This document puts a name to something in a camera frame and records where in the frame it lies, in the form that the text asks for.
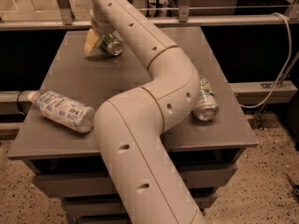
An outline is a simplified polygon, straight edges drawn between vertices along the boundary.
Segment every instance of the silver can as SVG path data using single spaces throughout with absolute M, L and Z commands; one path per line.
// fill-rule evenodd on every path
M 122 44 L 113 34 L 101 35 L 100 48 L 106 51 L 110 56 L 118 56 L 122 52 Z
M 200 76 L 200 81 L 201 92 L 192 113 L 199 120 L 212 120 L 218 114 L 219 106 L 209 81 L 202 76 Z

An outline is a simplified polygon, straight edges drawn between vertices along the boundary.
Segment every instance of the tool on floor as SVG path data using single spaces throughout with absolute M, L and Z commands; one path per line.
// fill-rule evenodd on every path
M 297 198 L 299 198 L 299 184 L 295 184 L 295 182 L 292 180 L 292 178 L 286 174 L 288 181 L 292 185 L 292 192 L 295 194 Z

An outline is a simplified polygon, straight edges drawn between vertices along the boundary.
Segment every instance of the speckled floor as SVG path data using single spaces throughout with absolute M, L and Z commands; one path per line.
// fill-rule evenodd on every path
M 276 114 L 263 115 L 263 126 L 263 131 L 254 129 L 260 145 L 243 153 L 238 171 L 205 210 L 208 224 L 299 223 L 299 202 L 285 177 L 288 173 L 299 183 L 299 152 Z M 0 134 L 6 127 L 0 124 Z M 0 223 L 67 223 L 59 200 L 31 184 L 29 168 L 6 158 L 12 142 L 0 146 Z

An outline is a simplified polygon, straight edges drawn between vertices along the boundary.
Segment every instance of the concrete floor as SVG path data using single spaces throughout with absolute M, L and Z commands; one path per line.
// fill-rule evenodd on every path
M 260 145 L 248 148 L 238 160 L 238 171 L 205 210 L 208 224 L 297 224 L 299 202 L 285 177 L 299 183 L 299 152 L 279 120 L 263 115 L 263 131 L 254 129 Z M 66 224 L 60 201 L 49 199 L 31 183 L 33 173 L 7 153 L 20 124 L 0 124 L 0 223 Z

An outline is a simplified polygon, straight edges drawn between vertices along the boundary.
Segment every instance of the desk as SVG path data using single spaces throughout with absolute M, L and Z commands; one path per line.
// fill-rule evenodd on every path
M 237 158 L 257 139 L 200 28 L 163 28 L 209 79 L 220 107 L 212 121 L 189 115 L 162 140 L 199 207 L 208 208 L 237 169 Z M 68 32 L 42 84 L 97 109 L 106 99 L 150 81 L 124 44 L 122 55 L 83 53 L 86 31 Z M 96 145 L 94 132 L 76 133 L 31 108 L 8 154 L 36 174 L 33 182 L 78 223 L 127 223 L 126 212 Z

